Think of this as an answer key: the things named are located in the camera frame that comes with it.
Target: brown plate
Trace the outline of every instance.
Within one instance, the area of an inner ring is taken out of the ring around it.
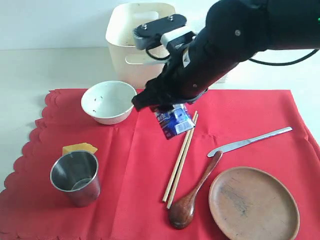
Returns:
[[[252,167],[220,173],[209,192],[210,211],[231,240],[289,240],[299,230],[297,204],[270,174]]]

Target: cable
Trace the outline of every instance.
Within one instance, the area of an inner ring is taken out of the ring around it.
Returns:
[[[300,62],[310,58],[311,56],[315,55],[318,51],[319,51],[319,49],[314,49],[312,52],[308,53],[307,55],[305,55],[297,60],[289,61],[289,62],[274,63],[274,62],[259,61],[259,60],[253,59],[253,58],[250,58],[249,61],[254,62],[256,64],[262,64],[262,65],[268,65],[268,66],[289,66],[289,65],[300,63]]]
[[[163,60],[167,60],[168,58],[170,58],[170,54],[168,56],[165,56],[165,57],[157,57],[157,56],[154,56],[152,55],[149,50],[152,49],[152,47],[148,46],[146,49],[145,49],[145,52],[146,54],[152,58],[152,59],[155,59],[155,60],[158,60],[158,61],[163,61]]]

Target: wooden spoon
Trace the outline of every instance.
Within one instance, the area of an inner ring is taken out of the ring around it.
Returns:
[[[211,162],[209,163],[208,167],[202,175],[201,180],[198,182],[195,188],[189,194],[180,198],[170,207],[169,221],[174,228],[184,229],[191,223],[192,219],[194,218],[197,193],[204,182],[207,180],[221,157],[222,151],[217,151],[211,158]]]

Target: butter knife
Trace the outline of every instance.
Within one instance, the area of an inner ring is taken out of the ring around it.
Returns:
[[[211,157],[213,157],[215,155],[215,153],[217,151],[222,151],[224,153],[230,152],[232,150],[241,148],[241,147],[243,147],[245,145],[252,144],[252,143],[254,143],[256,141],[259,141],[259,140],[262,140],[262,139],[266,139],[266,138],[269,138],[269,137],[272,137],[272,136],[275,136],[275,135],[278,135],[278,134],[283,134],[283,133],[289,132],[291,130],[292,130],[292,128],[290,126],[288,126],[288,127],[276,130],[276,131],[272,131],[272,132],[263,134],[261,136],[256,136],[256,137],[249,138],[249,139],[246,139],[246,140],[229,143],[229,144],[226,144],[226,145],[223,145],[223,146],[220,146],[220,147],[217,147],[217,148],[213,149],[211,152],[208,153],[207,156],[209,158],[211,158]]]

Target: plate rim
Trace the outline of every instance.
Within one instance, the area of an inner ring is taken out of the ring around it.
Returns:
[[[215,222],[215,224],[218,226],[218,228],[223,232],[223,234],[229,238],[230,240],[234,240],[234,238],[232,238],[232,236],[230,236],[229,234],[227,234],[221,227],[220,225],[217,223],[217,220],[213,214],[213,210],[212,210],[212,207],[211,207],[211,204],[210,204],[210,196],[212,195],[212,191],[213,191],[213,188],[214,186],[216,185],[217,181],[221,178],[222,175],[228,173],[228,172],[231,172],[231,171],[234,171],[234,170],[238,170],[238,169],[247,169],[247,170],[253,170],[253,171],[257,171],[257,172],[260,172],[262,174],[265,174],[265,175],[268,175],[269,177],[271,177],[273,180],[275,180],[276,182],[278,182],[284,189],[285,191],[289,194],[290,196],[290,199],[291,201],[293,202],[294,204],[294,209],[295,209],[295,212],[296,212],[296,215],[297,215],[297,224],[296,224],[296,228],[294,230],[294,233],[292,235],[292,238],[290,238],[291,240],[294,240],[297,235],[298,235],[298,232],[299,232],[299,229],[300,229],[300,213],[299,213],[299,209],[298,209],[298,205],[294,199],[294,197],[292,196],[291,192],[287,189],[287,187],[281,182],[279,181],[276,177],[272,176],[270,173],[266,172],[266,171],[263,171],[261,169],[258,169],[258,168],[255,168],[255,167],[251,167],[251,166],[235,166],[235,167],[231,167],[231,168],[228,168],[222,172],[220,172],[215,178],[214,180],[212,181],[211,185],[210,185],[210,189],[209,189],[209,194],[208,194],[208,204],[209,204],[209,208],[210,208],[210,213],[211,213],[211,216],[213,217],[213,220]]]

